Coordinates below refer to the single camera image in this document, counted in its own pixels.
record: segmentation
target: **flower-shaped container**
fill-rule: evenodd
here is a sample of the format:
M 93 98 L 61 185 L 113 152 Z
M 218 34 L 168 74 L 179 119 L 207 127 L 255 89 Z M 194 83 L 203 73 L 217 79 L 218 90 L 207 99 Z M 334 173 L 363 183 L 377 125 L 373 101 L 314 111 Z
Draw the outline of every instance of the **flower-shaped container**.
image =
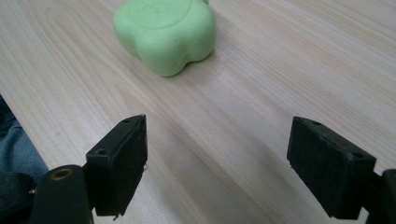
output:
M 117 10 L 113 25 L 120 43 L 162 77 L 204 59 L 216 39 L 207 0 L 130 0 Z

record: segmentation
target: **blue jeans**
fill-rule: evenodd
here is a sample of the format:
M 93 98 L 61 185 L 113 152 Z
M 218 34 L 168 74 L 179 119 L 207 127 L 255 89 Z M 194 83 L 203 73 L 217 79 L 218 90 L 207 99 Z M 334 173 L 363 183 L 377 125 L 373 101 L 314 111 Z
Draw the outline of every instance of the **blue jeans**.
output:
M 0 95 L 0 173 L 24 173 L 38 183 L 47 171 L 47 165 Z

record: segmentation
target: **wooden table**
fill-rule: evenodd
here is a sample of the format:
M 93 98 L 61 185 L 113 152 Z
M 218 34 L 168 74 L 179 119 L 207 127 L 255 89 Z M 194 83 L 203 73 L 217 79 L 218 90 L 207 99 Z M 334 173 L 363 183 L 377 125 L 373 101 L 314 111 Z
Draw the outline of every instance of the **wooden table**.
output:
M 395 1 L 212 0 L 214 52 L 169 78 L 120 45 L 123 1 L 0 1 L 0 92 L 49 168 L 145 113 L 148 169 L 115 223 L 355 223 L 290 169 L 290 126 L 320 121 L 376 172 L 396 166 Z

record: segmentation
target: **denim fabric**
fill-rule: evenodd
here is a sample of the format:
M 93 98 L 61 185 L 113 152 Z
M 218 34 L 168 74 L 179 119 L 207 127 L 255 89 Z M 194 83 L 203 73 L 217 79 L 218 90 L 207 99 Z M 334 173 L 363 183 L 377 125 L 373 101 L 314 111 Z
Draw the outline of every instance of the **denim fabric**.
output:
M 0 172 L 24 173 L 37 183 L 47 171 L 47 165 L 0 95 Z

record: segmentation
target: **black plastic part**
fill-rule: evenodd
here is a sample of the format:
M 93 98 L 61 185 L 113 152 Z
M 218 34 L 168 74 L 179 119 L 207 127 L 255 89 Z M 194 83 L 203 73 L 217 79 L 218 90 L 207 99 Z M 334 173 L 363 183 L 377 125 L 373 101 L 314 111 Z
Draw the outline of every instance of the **black plastic part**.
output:
M 35 181 L 22 173 L 0 173 L 0 223 L 23 223 L 30 216 Z
M 396 223 L 396 170 L 387 170 L 382 174 L 380 199 L 389 223 Z
M 36 189 L 30 223 L 92 223 L 84 171 L 81 167 L 58 167 L 41 178 Z
M 316 121 L 294 117 L 288 160 L 329 217 L 358 218 L 375 157 Z
M 91 207 L 98 216 L 124 215 L 148 159 L 146 116 L 121 121 L 86 156 Z

